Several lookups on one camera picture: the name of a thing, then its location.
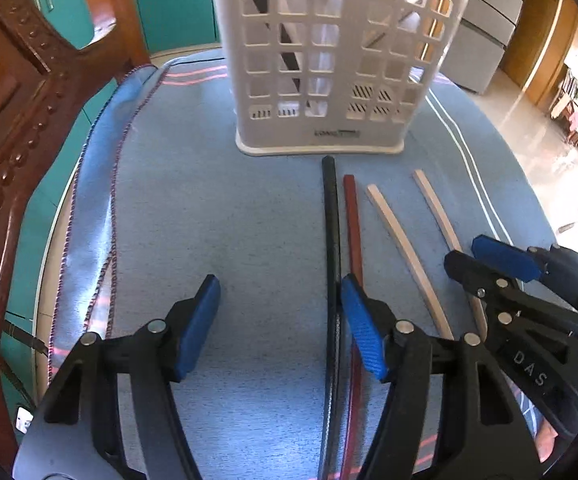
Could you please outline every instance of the floor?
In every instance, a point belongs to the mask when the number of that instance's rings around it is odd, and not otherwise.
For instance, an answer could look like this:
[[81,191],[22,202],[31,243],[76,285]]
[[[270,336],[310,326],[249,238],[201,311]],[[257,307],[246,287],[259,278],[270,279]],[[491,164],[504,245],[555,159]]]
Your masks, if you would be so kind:
[[501,71],[483,95],[467,92],[496,126],[533,187],[558,243],[578,251],[578,148],[565,143],[565,132],[545,116]]
[[[179,55],[180,52],[162,53],[152,61],[162,66]],[[484,95],[469,93],[469,96],[498,128],[515,153],[554,232],[578,219],[578,149],[565,144],[562,129],[537,110],[502,72],[496,73]],[[59,209],[40,291],[36,336],[45,342],[49,337],[58,289],[71,195],[69,190]],[[578,223],[559,234],[558,242],[578,251]],[[47,359],[44,356],[38,357],[36,368],[37,393],[41,397],[47,387]]]

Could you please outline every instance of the metal screw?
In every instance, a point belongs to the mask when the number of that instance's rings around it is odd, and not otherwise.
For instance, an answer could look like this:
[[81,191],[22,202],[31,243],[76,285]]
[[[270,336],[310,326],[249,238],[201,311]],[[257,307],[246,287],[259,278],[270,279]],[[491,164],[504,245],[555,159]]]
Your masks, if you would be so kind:
[[500,312],[498,314],[498,321],[501,322],[503,325],[508,325],[514,320],[514,318],[508,312]]
[[159,334],[166,328],[167,323],[165,323],[162,319],[154,319],[153,321],[149,322],[149,325],[147,325],[147,330],[152,334]]
[[482,341],[478,335],[473,332],[467,332],[464,335],[464,342],[469,346],[478,346]]
[[80,337],[80,344],[83,346],[93,345],[96,342],[96,339],[98,339],[98,334],[95,332],[85,332]]
[[402,320],[396,323],[396,330],[401,334],[411,334],[414,331],[413,323]]

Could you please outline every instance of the brown wood carving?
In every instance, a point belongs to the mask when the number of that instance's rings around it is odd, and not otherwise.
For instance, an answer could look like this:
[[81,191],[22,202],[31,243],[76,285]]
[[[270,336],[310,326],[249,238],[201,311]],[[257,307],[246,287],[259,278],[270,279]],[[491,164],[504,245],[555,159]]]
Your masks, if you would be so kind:
[[[31,0],[0,0],[0,334],[23,214],[82,105],[148,62],[132,0],[90,1],[95,39],[77,50]],[[0,384],[0,464],[17,450]]]

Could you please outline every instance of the white stripe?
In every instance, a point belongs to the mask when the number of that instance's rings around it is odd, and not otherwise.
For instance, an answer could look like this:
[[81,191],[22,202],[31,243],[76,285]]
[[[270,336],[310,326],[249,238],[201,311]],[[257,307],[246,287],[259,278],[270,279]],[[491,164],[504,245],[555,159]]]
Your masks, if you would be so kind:
[[488,222],[489,227],[491,228],[491,232],[493,232],[493,235],[496,237],[496,240],[499,240],[500,237],[498,236],[498,232],[496,231],[496,228],[493,226],[493,222],[491,221],[491,218],[488,214],[488,211],[486,210],[485,204],[482,201],[482,197],[480,196],[480,191],[478,190],[478,186],[476,186],[476,181],[474,180],[473,174],[471,173],[471,168],[469,167],[469,163],[467,162],[467,156],[464,154],[464,150],[462,149],[460,143],[458,142],[458,139],[456,139],[455,135],[453,135],[453,132],[451,131],[451,128],[449,127],[449,125],[444,121],[444,119],[442,118],[440,113],[438,113],[438,110],[435,109],[434,105],[431,104],[431,101],[429,101],[429,97],[425,97],[425,100],[427,101],[427,104],[429,104],[431,109],[435,112],[435,115],[438,117],[438,119],[440,119],[440,122],[444,125],[447,132],[449,132],[451,139],[453,139],[453,142],[455,143],[456,147],[460,151],[460,154],[462,155],[462,160],[464,162],[464,167],[467,169],[467,173],[469,173],[471,185],[473,186],[473,189],[476,192],[476,195],[478,196],[478,201],[480,202],[480,206],[482,207],[482,211],[485,214],[486,221]]
[[458,124],[456,124],[456,122],[453,120],[453,118],[449,115],[449,112],[447,112],[447,110],[444,109],[444,106],[442,106],[442,103],[438,100],[438,97],[436,97],[436,95],[434,94],[434,92],[431,89],[429,89],[429,93],[434,98],[435,102],[438,103],[440,110],[442,110],[445,113],[445,115],[449,118],[451,123],[453,123],[453,126],[455,126],[455,129],[457,130],[458,135],[460,136],[460,140],[464,144],[464,147],[466,148],[467,153],[469,153],[469,158],[471,159],[471,163],[473,164],[473,169],[476,171],[476,175],[478,176],[478,182],[480,183],[480,186],[482,187],[482,191],[485,194],[486,201],[488,202],[489,207],[491,208],[491,211],[493,211],[493,214],[495,215],[496,220],[498,220],[498,223],[500,224],[500,227],[502,228],[502,232],[504,232],[504,236],[506,236],[506,239],[508,240],[509,245],[513,245],[514,243],[511,239],[511,236],[509,236],[509,232],[507,232],[506,228],[504,227],[504,224],[502,223],[500,217],[498,216],[498,212],[496,211],[496,208],[493,207],[493,204],[491,203],[491,199],[489,198],[489,195],[486,192],[486,187],[482,182],[482,177],[480,176],[480,171],[478,170],[478,165],[476,164],[476,160],[473,158],[473,154],[471,153],[471,150],[469,149],[469,144],[467,144],[467,141],[464,140],[464,136],[462,135],[462,131],[461,131],[460,127],[458,126]]

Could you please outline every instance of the white plastic basket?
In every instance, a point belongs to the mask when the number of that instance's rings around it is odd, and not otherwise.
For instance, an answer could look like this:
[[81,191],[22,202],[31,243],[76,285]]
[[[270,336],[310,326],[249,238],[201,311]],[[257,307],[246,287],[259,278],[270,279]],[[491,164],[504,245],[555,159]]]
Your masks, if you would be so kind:
[[467,0],[214,0],[238,147],[399,153]]

